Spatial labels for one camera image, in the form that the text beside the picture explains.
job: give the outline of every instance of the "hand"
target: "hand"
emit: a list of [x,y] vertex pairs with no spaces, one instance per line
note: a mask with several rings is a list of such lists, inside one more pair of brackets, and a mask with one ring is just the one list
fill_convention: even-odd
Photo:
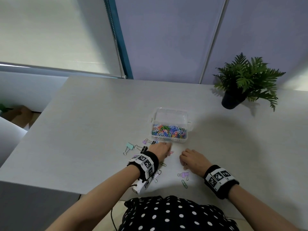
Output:
[[201,153],[186,149],[180,155],[180,162],[184,166],[184,170],[190,169],[194,174],[204,177],[204,174],[212,166],[212,163]]
[[148,151],[153,152],[159,162],[162,162],[167,155],[169,155],[170,149],[171,149],[172,143],[156,143],[156,144],[151,144],[148,148]]

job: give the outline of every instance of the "beige floor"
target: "beige floor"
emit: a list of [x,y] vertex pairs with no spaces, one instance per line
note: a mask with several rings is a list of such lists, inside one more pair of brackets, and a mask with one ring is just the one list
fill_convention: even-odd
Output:
[[[117,204],[113,208],[112,217],[113,217],[113,221],[115,223],[115,226],[117,228],[122,223],[122,217],[123,217],[125,211],[126,211],[126,207],[124,206],[124,201],[117,202]],[[237,225],[238,225],[238,228],[240,229],[240,231],[253,231],[253,229],[247,223],[247,221],[242,221],[242,220],[235,220],[235,221],[237,222]],[[115,231],[113,224],[112,224],[112,221],[111,221],[110,212],[93,229],[93,231],[106,231],[106,230]]]

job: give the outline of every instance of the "plastic box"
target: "plastic box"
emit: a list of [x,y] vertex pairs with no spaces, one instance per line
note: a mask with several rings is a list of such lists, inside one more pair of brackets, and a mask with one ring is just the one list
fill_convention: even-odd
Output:
[[[180,111],[175,109],[168,108],[157,108],[154,112],[152,121],[151,121],[151,135],[153,138],[162,141],[174,141],[178,143],[184,143],[188,139],[189,126],[188,123],[188,113],[186,111]],[[153,129],[157,125],[166,125],[171,126],[172,128],[177,128],[182,130],[181,133],[185,132],[185,138],[174,138],[167,136],[157,136],[153,135]]]

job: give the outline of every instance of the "forearm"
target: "forearm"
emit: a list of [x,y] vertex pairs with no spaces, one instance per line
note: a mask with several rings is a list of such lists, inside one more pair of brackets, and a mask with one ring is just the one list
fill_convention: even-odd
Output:
[[137,167],[125,167],[71,206],[47,231],[92,230],[139,176]]
[[230,189],[228,198],[256,231],[298,230],[293,224],[239,185]]

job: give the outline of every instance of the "polka dot shirt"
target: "polka dot shirt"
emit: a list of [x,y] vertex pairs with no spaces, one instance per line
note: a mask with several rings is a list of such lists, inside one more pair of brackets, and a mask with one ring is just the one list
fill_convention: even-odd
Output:
[[219,208],[175,196],[133,198],[124,205],[127,210],[119,231],[239,230]]

